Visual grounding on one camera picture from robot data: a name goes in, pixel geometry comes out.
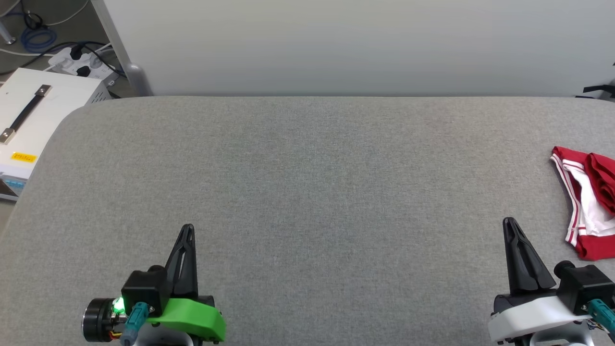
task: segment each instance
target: gray tablecloth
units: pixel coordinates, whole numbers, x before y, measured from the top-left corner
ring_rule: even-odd
[[[502,218],[517,218],[549,268],[580,263],[550,151],[615,157],[614,129],[615,104],[584,99],[81,108],[0,241],[0,344],[85,344],[90,299],[164,264],[189,222],[226,345],[492,345],[486,323],[507,291]],[[614,263],[598,266],[615,278]]]

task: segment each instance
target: power strip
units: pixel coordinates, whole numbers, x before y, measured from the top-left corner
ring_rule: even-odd
[[[115,84],[119,75],[92,53],[81,54],[79,60],[71,57],[71,48],[62,49],[53,57],[49,58],[51,69],[57,73],[71,74],[73,76],[83,76],[96,78],[104,81],[105,85]]]

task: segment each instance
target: yellow label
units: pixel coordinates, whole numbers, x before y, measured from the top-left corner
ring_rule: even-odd
[[[10,158],[13,160],[19,160],[29,163],[33,163],[36,161],[36,155],[28,155],[24,153],[13,153],[13,156],[11,156]]]

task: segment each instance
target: bright green plastic bracket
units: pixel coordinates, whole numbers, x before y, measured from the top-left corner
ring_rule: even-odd
[[[146,322],[162,323],[205,341],[224,341],[226,335],[226,322],[218,309],[191,299],[169,299],[162,316],[150,317]]]

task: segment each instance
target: white panel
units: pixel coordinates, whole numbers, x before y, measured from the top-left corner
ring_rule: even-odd
[[[573,95],[612,0],[104,0],[157,95]]]

